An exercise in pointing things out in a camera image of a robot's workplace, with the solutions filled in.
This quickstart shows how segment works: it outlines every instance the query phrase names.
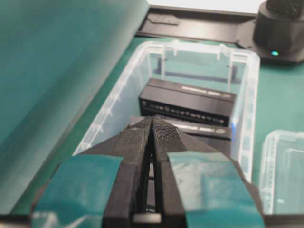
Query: transparent plastic container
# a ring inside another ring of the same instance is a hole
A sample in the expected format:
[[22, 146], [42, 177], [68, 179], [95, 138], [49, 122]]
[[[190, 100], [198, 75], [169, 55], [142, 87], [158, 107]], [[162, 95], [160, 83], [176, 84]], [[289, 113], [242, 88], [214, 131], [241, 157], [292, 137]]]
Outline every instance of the transparent plastic container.
[[304, 214], [304, 132], [266, 137], [259, 183], [266, 214]]
[[257, 54], [221, 44], [145, 42], [130, 58], [74, 154], [119, 133], [130, 116], [140, 115], [138, 97], [149, 78], [237, 94], [230, 120], [232, 157], [251, 181], [260, 59]]

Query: white surface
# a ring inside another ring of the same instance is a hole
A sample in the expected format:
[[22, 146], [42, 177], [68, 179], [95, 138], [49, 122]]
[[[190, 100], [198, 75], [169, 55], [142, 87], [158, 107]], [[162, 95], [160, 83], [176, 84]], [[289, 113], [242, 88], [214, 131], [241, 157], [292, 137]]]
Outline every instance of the white surface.
[[175, 6], [204, 10], [257, 13], [266, 0], [147, 0], [150, 5]]

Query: small clear container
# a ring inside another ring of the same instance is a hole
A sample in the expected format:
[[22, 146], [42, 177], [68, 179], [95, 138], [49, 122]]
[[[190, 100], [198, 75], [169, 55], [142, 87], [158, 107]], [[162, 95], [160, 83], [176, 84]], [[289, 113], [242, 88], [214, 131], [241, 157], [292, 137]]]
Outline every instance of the small clear container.
[[139, 116], [138, 97], [149, 78], [232, 92], [237, 99], [230, 120], [232, 157], [251, 181], [260, 58], [223, 44], [145, 42], [130, 58], [74, 154], [119, 133]]
[[304, 214], [304, 132], [266, 137], [259, 183], [264, 213]]

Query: black rectangular object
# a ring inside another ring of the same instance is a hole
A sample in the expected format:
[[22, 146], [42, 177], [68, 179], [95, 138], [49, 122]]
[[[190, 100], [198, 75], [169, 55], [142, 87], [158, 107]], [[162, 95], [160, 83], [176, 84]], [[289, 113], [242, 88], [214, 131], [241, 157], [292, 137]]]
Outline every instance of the black rectangular object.
[[123, 157], [103, 216], [103, 227], [130, 227], [130, 216], [146, 211], [152, 119], [147, 117], [82, 152]]
[[143, 116], [161, 114], [201, 124], [228, 126], [236, 95], [151, 78], [140, 95]]
[[[179, 23], [155, 23], [149, 20], [151, 14], [163, 19], [168, 16], [175, 17]], [[252, 13], [152, 5], [139, 27], [137, 35], [236, 43], [239, 25], [253, 20], [255, 17], [256, 15]]]
[[[144, 117], [142, 116], [132, 116], [129, 125], [133, 125], [143, 118]], [[171, 120], [169, 118], [166, 118], [165, 121], [230, 157], [232, 139], [231, 128]]]

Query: teal tape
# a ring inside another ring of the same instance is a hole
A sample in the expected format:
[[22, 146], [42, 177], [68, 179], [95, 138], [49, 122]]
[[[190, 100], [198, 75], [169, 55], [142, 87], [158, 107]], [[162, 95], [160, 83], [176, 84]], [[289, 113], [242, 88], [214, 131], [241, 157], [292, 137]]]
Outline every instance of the teal tape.
[[168, 153], [188, 228], [262, 228], [234, 165], [221, 153]]
[[35, 208], [32, 227], [101, 227], [121, 160], [78, 155], [64, 162]]

